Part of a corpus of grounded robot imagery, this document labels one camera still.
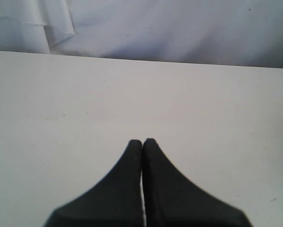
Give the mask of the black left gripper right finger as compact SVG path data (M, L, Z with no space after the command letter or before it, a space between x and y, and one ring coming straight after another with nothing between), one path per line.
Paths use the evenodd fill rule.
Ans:
M149 227L250 227L241 210L189 181L165 156L155 139L142 150L142 184Z

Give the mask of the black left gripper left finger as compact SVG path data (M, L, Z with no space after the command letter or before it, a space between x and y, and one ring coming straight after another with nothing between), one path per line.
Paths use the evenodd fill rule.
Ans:
M142 143L129 141L110 172L93 188L57 208L48 227L140 227Z

